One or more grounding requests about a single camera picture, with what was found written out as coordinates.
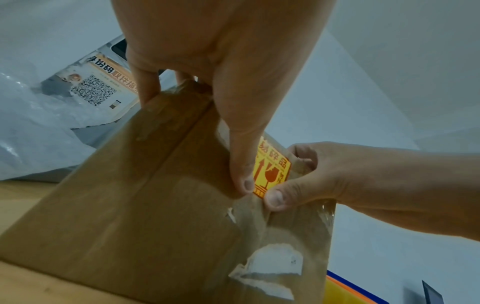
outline fragile sticker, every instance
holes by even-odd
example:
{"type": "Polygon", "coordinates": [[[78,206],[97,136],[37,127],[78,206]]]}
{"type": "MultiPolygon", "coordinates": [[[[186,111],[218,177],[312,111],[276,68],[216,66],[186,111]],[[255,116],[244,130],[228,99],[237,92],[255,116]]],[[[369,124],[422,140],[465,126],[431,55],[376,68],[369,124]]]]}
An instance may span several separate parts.
{"type": "Polygon", "coordinates": [[[281,155],[262,136],[253,169],[255,195],[263,198],[267,190],[285,182],[289,176],[291,166],[292,163],[290,163],[289,159],[281,155]]]}

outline qr code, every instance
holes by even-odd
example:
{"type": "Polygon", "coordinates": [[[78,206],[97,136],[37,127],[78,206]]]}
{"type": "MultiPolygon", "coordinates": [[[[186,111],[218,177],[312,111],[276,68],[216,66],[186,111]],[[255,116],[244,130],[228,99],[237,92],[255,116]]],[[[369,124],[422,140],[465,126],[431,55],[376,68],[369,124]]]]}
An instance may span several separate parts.
{"type": "Polygon", "coordinates": [[[94,75],[90,75],[87,79],[72,87],[71,92],[82,97],[90,104],[98,106],[117,91],[94,75]]]}

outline human hand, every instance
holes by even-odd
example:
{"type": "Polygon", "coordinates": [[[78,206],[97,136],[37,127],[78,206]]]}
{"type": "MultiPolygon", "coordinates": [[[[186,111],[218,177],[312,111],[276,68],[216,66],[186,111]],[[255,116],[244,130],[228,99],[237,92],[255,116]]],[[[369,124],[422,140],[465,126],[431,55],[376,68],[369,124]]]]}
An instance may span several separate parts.
{"type": "Polygon", "coordinates": [[[333,198],[396,226],[480,240],[478,156],[328,142],[289,150],[313,171],[270,189],[272,211],[333,198]]]}
{"type": "Polygon", "coordinates": [[[335,0],[112,0],[144,105],[161,88],[159,69],[213,88],[230,129],[230,174],[240,193],[252,177],[260,136],[294,82],[335,0]]]}

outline black object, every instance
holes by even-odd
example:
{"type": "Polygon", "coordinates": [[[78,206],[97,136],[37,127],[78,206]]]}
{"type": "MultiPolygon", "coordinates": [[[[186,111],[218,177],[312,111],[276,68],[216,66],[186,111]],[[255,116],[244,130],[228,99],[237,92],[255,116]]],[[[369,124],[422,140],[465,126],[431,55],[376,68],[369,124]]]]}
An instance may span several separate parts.
{"type": "Polygon", "coordinates": [[[444,298],[438,291],[425,283],[425,281],[421,282],[423,283],[423,290],[425,291],[426,304],[445,304],[444,298]]]}
{"type": "MultiPolygon", "coordinates": [[[[126,39],[123,39],[122,41],[118,42],[117,44],[113,45],[111,47],[111,50],[122,57],[123,59],[127,60],[127,41],[126,39]]],[[[161,73],[165,72],[165,70],[159,70],[158,74],[160,75],[161,73]]]]}

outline plastic bag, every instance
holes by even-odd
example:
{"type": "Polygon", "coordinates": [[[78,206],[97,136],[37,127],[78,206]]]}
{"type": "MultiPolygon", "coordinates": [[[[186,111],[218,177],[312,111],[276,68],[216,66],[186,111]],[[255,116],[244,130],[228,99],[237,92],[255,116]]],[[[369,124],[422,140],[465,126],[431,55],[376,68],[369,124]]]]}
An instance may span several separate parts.
{"type": "Polygon", "coordinates": [[[34,93],[38,85],[32,65],[0,59],[0,180],[75,166],[95,151],[61,117],[71,105],[34,93]]]}

